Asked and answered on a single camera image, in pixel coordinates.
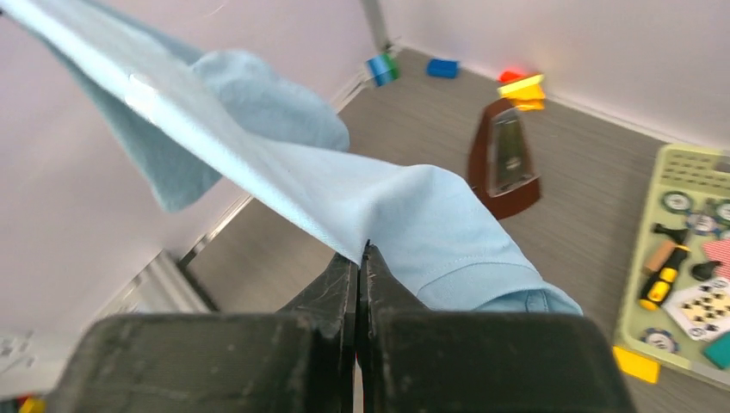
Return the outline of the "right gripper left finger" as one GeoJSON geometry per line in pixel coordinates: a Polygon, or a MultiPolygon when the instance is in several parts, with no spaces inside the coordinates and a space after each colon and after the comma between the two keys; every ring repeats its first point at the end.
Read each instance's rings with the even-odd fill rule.
{"type": "Polygon", "coordinates": [[[358,267],[334,256],[270,313],[130,313],[77,345],[51,412],[345,412],[358,267]]]}

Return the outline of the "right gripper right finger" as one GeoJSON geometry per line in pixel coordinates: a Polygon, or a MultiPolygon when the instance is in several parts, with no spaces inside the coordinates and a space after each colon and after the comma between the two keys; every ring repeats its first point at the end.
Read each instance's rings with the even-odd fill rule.
{"type": "Polygon", "coordinates": [[[367,412],[632,412],[587,317],[432,311],[374,245],[358,274],[356,352],[367,412]]]}

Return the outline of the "light blue printed t-shirt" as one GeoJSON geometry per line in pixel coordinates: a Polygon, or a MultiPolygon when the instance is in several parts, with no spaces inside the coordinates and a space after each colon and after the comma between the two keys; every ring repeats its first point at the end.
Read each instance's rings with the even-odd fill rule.
{"type": "Polygon", "coordinates": [[[245,51],[200,52],[95,1],[4,1],[77,79],[175,211],[221,177],[340,255],[367,242],[435,310],[580,313],[457,174],[349,153],[310,90],[245,51]]]}

